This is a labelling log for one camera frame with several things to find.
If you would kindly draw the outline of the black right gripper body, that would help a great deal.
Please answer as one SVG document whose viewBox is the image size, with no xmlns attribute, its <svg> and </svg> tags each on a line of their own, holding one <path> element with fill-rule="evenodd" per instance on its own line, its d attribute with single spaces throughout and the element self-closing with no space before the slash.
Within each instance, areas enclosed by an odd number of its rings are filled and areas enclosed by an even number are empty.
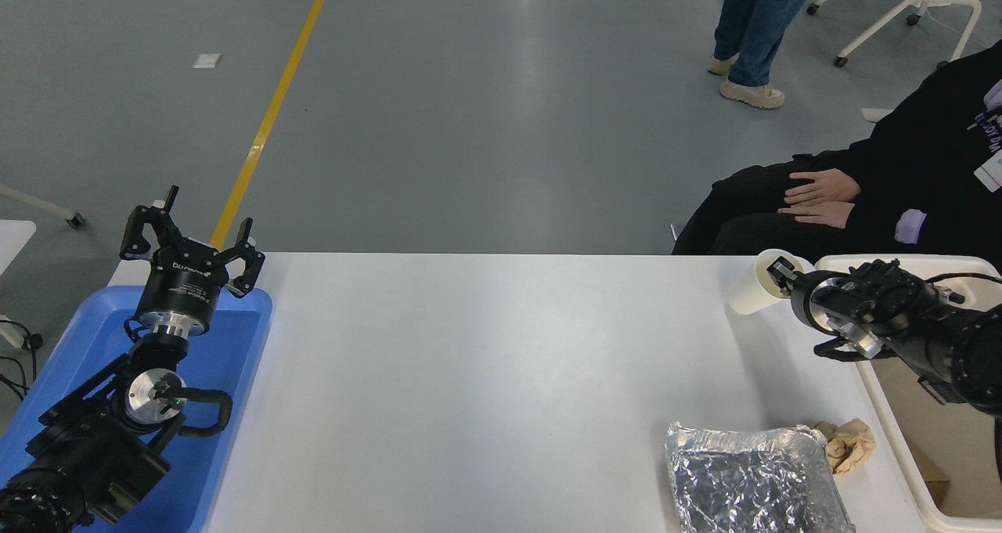
<svg viewBox="0 0 1002 533">
<path fill-rule="evenodd" d="M 829 315 L 815 302 L 815 298 L 820 296 L 823 288 L 840 286 L 842 281 L 848 278 L 845 272 L 792 272 L 790 287 L 790 301 L 792 312 L 799 322 L 804 323 L 812 329 L 827 334 L 827 336 L 841 336 L 841 334 L 831 327 Z"/>
</svg>

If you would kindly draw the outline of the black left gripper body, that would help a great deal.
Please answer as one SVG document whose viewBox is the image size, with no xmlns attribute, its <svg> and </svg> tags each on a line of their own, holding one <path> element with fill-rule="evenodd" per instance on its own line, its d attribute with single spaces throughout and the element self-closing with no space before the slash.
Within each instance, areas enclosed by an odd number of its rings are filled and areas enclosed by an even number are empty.
<svg viewBox="0 0 1002 533">
<path fill-rule="evenodd" d="M 205 245 L 162 247 L 151 259 L 150 276 L 139 299 L 136 315 L 143 325 L 178 313 L 208 325 L 228 276 L 214 266 L 216 252 Z"/>
</svg>

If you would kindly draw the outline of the person's left hand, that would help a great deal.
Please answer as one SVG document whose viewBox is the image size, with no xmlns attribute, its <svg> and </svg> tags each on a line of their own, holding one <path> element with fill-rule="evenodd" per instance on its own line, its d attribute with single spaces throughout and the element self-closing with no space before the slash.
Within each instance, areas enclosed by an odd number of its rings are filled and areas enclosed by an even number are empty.
<svg viewBox="0 0 1002 533">
<path fill-rule="evenodd" d="M 852 202 L 826 201 L 795 204 L 777 209 L 777 212 L 792 216 L 799 223 L 845 229 L 854 208 L 855 204 Z"/>
</svg>

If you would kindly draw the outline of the person's right hand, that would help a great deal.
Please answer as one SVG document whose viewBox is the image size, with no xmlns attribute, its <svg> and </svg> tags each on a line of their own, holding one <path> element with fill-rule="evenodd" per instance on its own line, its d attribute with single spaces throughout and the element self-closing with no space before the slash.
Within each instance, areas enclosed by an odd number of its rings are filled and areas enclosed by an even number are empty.
<svg viewBox="0 0 1002 533">
<path fill-rule="evenodd" d="M 861 187 L 856 180 L 837 168 L 795 172 L 788 177 L 799 182 L 797 186 L 784 192 L 784 204 L 790 206 L 827 202 L 852 203 L 861 194 Z"/>
</svg>

